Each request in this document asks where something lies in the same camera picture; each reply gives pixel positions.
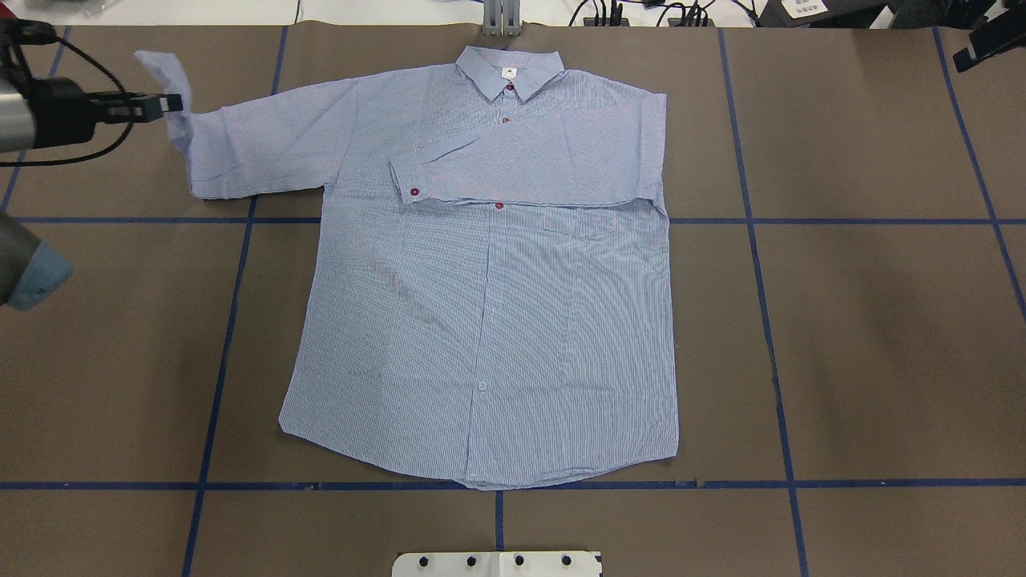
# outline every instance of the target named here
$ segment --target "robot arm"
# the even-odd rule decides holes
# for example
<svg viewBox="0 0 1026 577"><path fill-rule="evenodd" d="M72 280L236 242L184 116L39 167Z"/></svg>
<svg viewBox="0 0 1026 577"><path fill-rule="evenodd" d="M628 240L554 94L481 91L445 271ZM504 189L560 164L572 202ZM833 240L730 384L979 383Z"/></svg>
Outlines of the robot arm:
<svg viewBox="0 0 1026 577"><path fill-rule="evenodd" d="M85 59L117 86L85 92L68 78L35 78L23 46L60 42ZM45 166L81 162L107 154L128 137L133 124L182 110L180 94L128 92L100 63L36 21L0 20L0 152L89 142L95 126L125 124L113 144L97 152L60 160L0 162L0 166ZM0 207L0 305L27 310L71 275L71 265Z"/></svg>

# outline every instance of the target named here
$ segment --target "shirt cuff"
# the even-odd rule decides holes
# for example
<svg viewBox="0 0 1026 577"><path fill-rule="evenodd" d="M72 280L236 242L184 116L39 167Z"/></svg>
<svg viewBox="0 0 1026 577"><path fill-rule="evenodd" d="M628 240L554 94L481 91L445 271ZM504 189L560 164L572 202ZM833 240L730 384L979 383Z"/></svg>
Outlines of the shirt cuff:
<svg viewBox="0 0 1026 577"><path fill-rule="evenodd" d="M423 200L427 195L425 185L427 181L424 172L421 171L421 162L417 153L399 154L389 158L389 170L392 172L392 182L399 190L399 198L403 204Z"/></svg>

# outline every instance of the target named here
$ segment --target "chest pocket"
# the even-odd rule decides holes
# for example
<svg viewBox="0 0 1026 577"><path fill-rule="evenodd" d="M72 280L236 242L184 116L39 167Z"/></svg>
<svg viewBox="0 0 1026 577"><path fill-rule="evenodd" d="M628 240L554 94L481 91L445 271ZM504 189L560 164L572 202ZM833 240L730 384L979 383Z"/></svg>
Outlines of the chest pocket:
<svg viewBox="0 0 1026 577"><path fill-rule="evenodd" d="M620 215L616 208L548 208L542 228L578 238L598 240L617 231Z"/></svg>

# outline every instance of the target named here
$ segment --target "shirt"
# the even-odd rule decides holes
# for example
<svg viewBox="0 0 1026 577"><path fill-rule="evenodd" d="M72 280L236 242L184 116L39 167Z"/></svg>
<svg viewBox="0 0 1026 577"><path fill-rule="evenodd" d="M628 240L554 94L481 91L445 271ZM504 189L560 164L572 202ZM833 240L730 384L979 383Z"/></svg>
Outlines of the shirt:
<svg viewBox="0 0 1026 577"><path fill-rule="evenodd" d="M676 455L665 94L467 47L194 114L140 57L194 196L325 187L285 432L482 490Z"/></svg>

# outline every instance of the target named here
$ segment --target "shirt collar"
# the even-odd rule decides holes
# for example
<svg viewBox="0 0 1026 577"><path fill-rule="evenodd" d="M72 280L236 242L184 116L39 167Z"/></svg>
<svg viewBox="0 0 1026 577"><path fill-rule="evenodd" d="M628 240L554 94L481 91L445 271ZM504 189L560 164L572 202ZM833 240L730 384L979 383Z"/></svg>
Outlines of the shirt collar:
<svg viewBox="0 0 1026 577"><path fill-rule="evenodd" d="M496 50L467 46L456 61L456 66L470 78L477 89L489 101L495 100L510 81L502 77L495 67L516 67L516 78L512 81L521 101L534 97L549 80L563 72L563 61L559 52L535 53Z"/></svg>

